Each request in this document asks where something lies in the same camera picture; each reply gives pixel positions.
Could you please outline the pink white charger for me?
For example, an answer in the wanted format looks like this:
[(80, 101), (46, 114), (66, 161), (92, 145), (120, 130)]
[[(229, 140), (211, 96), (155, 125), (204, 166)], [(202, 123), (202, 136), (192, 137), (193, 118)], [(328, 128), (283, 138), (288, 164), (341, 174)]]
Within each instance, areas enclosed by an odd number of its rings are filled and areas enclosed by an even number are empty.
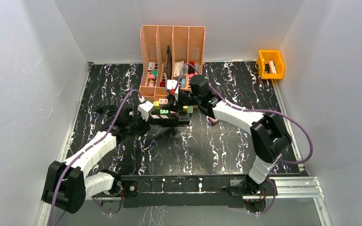
[(158, 100), (158, 103), (160, 106), (164, 106), (164, 105), (167, 105), (169, 103), (169, 100), (167, 98), (160, 98)]

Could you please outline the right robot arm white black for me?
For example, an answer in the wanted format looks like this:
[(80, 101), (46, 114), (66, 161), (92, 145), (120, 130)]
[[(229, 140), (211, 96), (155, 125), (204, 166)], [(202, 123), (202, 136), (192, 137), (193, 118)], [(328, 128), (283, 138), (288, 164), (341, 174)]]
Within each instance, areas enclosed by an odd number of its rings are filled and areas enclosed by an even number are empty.
[(265, 189), (265, 181), (273, 167), (292, 143), (282, 119), (284, 115), (272, 110), (237, 106), (215, 92), (203, 75), (195, 75), (190, 79), (190, 91), (180, 89), (178, 83), (176, 80), (167, 80), (165, 83), (168, 92), (165, 107), (170, 111), (196, 105), (205, 116), (230, 123), (251, 135), (256, 157), (246, 176), (244, 191), (260, 194)]

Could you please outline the black power strip front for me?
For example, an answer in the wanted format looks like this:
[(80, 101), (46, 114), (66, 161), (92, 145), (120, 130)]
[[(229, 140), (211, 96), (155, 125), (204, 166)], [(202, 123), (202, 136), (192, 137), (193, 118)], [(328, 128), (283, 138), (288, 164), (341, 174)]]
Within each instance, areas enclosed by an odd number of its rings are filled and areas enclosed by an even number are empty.
[(149, 124), (162, 127), (181, 127), (190, 123), (190, 115), (152, 114), (149, 116)]

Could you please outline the green power strip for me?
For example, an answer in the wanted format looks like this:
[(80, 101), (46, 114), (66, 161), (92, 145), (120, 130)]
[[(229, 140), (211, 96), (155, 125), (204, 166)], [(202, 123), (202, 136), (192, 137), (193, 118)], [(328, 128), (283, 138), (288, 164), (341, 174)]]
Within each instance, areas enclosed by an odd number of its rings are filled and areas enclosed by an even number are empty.
[[(153, 102), (153, 105), (154, 105), (154, 110), (153, 110), (152, 114), (177, 114), (174, 111), (161, 109), (158, 101)], [(193, 110), (194, 110), (194, 107), (192, 107), (192, 106), (184, 106), (181, 113), (193, 113)]]

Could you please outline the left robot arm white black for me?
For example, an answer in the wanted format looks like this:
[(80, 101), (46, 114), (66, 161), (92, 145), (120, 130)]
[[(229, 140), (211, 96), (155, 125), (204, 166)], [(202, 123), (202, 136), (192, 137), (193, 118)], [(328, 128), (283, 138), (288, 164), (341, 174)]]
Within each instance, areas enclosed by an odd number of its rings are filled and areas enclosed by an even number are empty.
[(142, 106), (109, 109), (107, 121), (96, 136), (64, 162), (54, 161), (48, 167), (42, 200), (69, 213), (76, 213), (84, 201), (99, 193), (121, 194), (123, 187), (117, 173), (103, 169), (89, 176), (92, 168), (128, 136), (142, 136), (150, 130), (153, 109)]

